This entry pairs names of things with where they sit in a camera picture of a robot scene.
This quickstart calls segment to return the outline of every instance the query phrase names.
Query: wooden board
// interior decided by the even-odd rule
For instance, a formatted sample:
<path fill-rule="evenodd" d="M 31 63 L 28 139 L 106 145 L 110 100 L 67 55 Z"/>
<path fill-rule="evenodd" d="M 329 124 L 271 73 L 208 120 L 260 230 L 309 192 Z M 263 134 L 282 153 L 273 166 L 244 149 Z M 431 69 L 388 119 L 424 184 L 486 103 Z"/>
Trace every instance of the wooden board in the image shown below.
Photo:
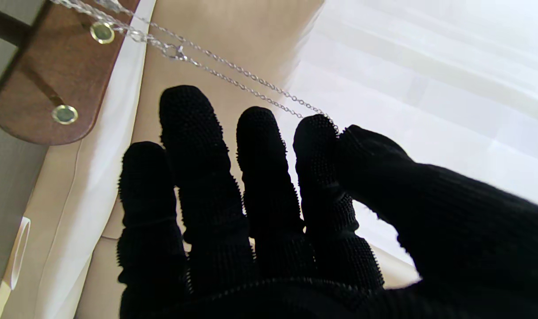
<path fill-rule="evenodd" d="M 135 10 L 139 0 L 122 0 Z M 131 19 L 114 14 L 123 22 Z M 0 127 L 35 144 L 62 145 L 85 137 L 93 128 L 123 36 L 99 44 L 90 34 L 93 20 L 47 2 L 26 44 L 19 49 L 0 81 Z M 78 119 L 62 125 L 52 110 L 70 105 Z"/>

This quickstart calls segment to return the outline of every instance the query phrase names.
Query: metal grommet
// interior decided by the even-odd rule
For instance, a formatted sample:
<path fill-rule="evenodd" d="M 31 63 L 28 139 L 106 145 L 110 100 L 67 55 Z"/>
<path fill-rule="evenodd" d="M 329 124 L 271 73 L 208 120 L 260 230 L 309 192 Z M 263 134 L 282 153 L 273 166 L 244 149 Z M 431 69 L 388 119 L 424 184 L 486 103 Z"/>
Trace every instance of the metal grommet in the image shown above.
<path fill-rule="evenodd" d="M 94 40 L 101 44 L 109 44 L 115 39 L 115 31 L 106 22 L 96 22 L 90 27 L 90 34 Z"/>
<path fill-rule="evenodd" d="M 78 119 L 78 112 L 70 105 L 58 105 L 52 110 L 52 119 L 62 125 L 69 125 Z"/>

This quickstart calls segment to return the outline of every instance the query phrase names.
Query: fingertip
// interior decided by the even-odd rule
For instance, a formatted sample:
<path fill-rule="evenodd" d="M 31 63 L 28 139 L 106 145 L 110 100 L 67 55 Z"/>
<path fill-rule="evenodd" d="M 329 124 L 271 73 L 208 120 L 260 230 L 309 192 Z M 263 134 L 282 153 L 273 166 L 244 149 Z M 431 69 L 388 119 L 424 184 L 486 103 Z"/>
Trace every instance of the fingertip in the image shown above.
<path fill-rule="evenodd" d="M 338 132 L 333 123 L 324 115 L 305 117 L 295 131 L 293 149 L 297 161 L 305 161 L 315 156 L 329 157 Z"/>
<path fill-rule="evenodd" d="M 264 107 L 253 106 L 243 111 L 236 129 L 238 163 L 242 171 L 253 167 L 281 169 L 288 167 L 286 148 L 273 113 Z"/>
<path fill-rule="evenodd" d="M 119 179 L 121 200 L 164 192 L 173 187 L 164 149 L 149 141 L 133 143 L 123 155 Z"/>
<path fill-rule="evenodd" d="M 174 186 L 164 149 L 152 142 L 133 143 L 123 156 L 119 198 L 125 226 L 175 217 Z"/>

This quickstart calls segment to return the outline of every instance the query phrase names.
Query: necklace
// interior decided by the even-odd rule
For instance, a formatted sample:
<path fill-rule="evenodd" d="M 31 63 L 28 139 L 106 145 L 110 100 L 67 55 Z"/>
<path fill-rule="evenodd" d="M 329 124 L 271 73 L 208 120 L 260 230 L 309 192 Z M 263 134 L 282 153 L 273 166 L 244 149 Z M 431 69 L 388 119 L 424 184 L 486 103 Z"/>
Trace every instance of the necklace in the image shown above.
<path fill-rule="evenodd" d="M 321 109 L 319 109 L 317 107 L 314 107 L 310 103 L 305 102 L 303 99 L 299 99 L 298 97 L 296 97 L 295 95 L 292 95 L 288 91 L 285 91 L 284 89 L 281 89 L 281 88 L 277 87 L 276 85 L 273 85 L 273 84 L 269 83 L 268 81 L 265 81 L 261 77 L 251 73 L 248 70 L 243 69 L 243 67 L 240 67 L 237 64 L 232 63 L 232 62 L 222 58 L 221 56 L 219 56 L 217 54 L 214 54 L 211 51 L 202 48 L 200 45 L 193 43 L 192 41 L 184 38 L 183 36 L 180 36 L 180 35 L 172 32 L 172 31 L 170 31 L 170 30 L 168 30 L 168 29 L 166 29 L 164 27 L 161 27 L 158 24 L 156 24 L 155 22 L 150 22 L 149 20 L 147 20 L 145 18 L 137 16 L 135 14 L 135 12 L 132 12 L 131 10 L 128 10 L 128 9 L 124 8 L 119 3 L 118 0 L 94 0 L 94 1 L 97 4 L 107 8 L 107 9 L 113 11 L 113 12 L 126 14 L 128 16 L 131 16 L 131 17 L 135 18 L 135 19 L 141 20 L 145 24 L 149 24 L 150 26 L 157 28 L 158 30 L 166 33 L 168 36 L 170 36 L 171 38 L 176 40 L 179 44 L 176 45 L 176 44 L 172 44 L 172 43 L 162 42 L 161 40 L 158 40 L 152 34 L 148 34 L 148 33 L 145 33 L 143 31 L 137 30 L 137 29 L 131 27 L 129 24 L 121 22 L 121 21 L 115 19 L 114 17 L 106 14 L 105 12 L 103 12 L 103 11 L 97 9 L 97 8 L 94 8 L 93 6 L 90 6 L 90 4 L 86 4 L 86 3 L 82 2 L 82 0 L 51 0 L 51 1 L 54 2 L 55 4 L 61 4 L 61 5 L 65 6 L 66 8 L 74 9 L 77 12 L 87 14 L 88 16 L 91 16 L 92 18 L 95 18 L 98 22 L 109 26 L 111 28 L 111 30 L 117 31 L 117 32 L 119 32 L 119 34 L 125 36 L 126 38 L 130 38 L 135 42 L 150 44 L 153 47 L 158 48 L 162 52 L 164 57 L 167 57 L 168 59 L 170 59 L 172 61 L 183 61 L 183 62 L 192 63 L 192 65 L 194 65 L 195 67 L 197 67 L 197 68 L 199 68 L 199 69 L 201 69 L 203 71 L 206 71 L 206 72 L 208 72 L 208 73 L 210 73 L 212 75 L 215 75 L 216 77 L 218 77 L 220 79 L 223 79 L 227 83 L 230 83 L 230 84 L 234 85 L 235 87 L 238 87 L 242 91 L 246 91 L 248 93 L 251 93 L 255 97 L 258 97 L 259 99 L 261 99 L 261 100 L 263 100 L 263 101 L 265 101 L 265 102 L 267 102 L 267 103 L 269 103 L 271 105 L 274 105 L 274 106 L 278 107 L 279 109 L 281 109 L 281 110 L 283 110 L 283 111 L 285 111 L 287 113 L 290 113 L 291 115 L 294 115 L 294 116 L 298 117 L 299 119 L 303 118 L 303 115 L 301 113 L 298 113 L 295 110 L 290 109 L 289 107 L 286 107 L 285 105 L 282 105 L 281 103 L 275 101 L 274 99 L 271 99 L 271 98 L 259 93 L 258 91 L 255 91 L 254 89 L 251 89 L 251 88 L 247 87 L 243 83 L 240 83 L 240 82 L 236 81 L 235 79 L 232 79 L 232 78 L 230 78 L 230 77 L 228 77 L 228 76 L 226 76 L 226 75 L 212 69 L 211 67 L 203 65 L 202 63 L 194 60 L 192 57 L 188 57 L 188 56 L 185 55 L 185 53 L 183 51 L 184 46 L 194 48 L 195 50 L 197 50 L 199 52 L 202 52 L 204 55 L 206 55 L 207 57 L 210 57 L 211 59 L 215 60 L 216 62 L 225 64 L 226 66 L 230 67 L 231 69 L 236 70 L 239 74 L 241 74 L 246 79 L 248 79 L 250 81 L 253 81 L 253 82 L 260 83 L 261 85 L 264 85 L 265 87 L 268 87 L 272 91 L 277 92 L 279 95 L 283 95 L 287 99 L 291 99 L 293 102 L 299 103 L 300 105 L 303 105 L 304 107 L 306 107 L 307 109 L 309 109 L 311 111 L 314 111 L 316 113 L 324 115 L 325 117 L 328 118 L 330 123 L 334 123 L 332 121 L 332 118 L 327 113 L 324 113 L 324 111 L 322 111 Z"/>

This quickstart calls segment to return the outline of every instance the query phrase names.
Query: black glove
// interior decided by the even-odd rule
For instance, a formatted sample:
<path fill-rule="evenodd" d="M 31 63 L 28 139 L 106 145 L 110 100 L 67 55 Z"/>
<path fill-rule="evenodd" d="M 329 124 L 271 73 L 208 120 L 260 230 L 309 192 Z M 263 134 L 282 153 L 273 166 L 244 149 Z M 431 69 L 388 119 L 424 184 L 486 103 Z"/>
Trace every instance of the black glove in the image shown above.
<path fill-rule="evenodd" d="M 538 206 L 416 164 L 376 133 L 350 127 L 338 139 L 315 115 L 301 121 L 293 144 L 303 222 L 277 122 L 252 107 L 237 128 L 246 217 L 206 97 L 195 87 L 168 89 L 160 117 L 166 150 L 135 143 L 124 157 L 121 318 L 475 317 L 498 313 L 502 297 L 538 315 Z M 397 228 L 420 283 L 382 288 L 345 190 Z M 513 265 L 517 256 L 526 260 Z"/>

